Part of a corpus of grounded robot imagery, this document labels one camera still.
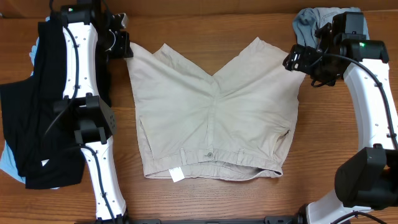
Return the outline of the beige khaki shorts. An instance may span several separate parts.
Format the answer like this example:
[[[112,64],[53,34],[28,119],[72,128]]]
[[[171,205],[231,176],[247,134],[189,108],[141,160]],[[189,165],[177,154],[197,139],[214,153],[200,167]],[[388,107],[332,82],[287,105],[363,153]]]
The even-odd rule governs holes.
[[[136,43],[127,59],[144,176],[246,181],[278,178],[298,118],[300,72],[254,39],[213,75],[168,45]]]

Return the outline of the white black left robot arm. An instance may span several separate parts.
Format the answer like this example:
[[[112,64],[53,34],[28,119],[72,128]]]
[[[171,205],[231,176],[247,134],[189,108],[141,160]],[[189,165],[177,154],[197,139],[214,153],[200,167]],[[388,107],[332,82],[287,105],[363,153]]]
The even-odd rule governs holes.
[[[130,223],[113,157],[116,116],[100,97],[96,65],[131,58],[128,17],[102,9],[105,1],[77,1],[60,8],[67,49],[67,77],[62,100],[54,104],[55,121],[75,138],[90,170],[96,200],[95,223]]]

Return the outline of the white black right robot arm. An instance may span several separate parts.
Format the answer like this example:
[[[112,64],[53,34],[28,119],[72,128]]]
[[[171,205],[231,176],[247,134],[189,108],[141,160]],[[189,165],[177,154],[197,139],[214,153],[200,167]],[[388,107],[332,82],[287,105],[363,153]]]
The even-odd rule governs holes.
[[[315,36],[317,47],[293,45],[283,65],[309,75],[314,87],[345,82],[359,146],[336,171],[333,190],[285,222],[348,223],[397,206],[397,111],[389,86],[389,56],[384,42],[367,39],[361,12],[334,16]]]

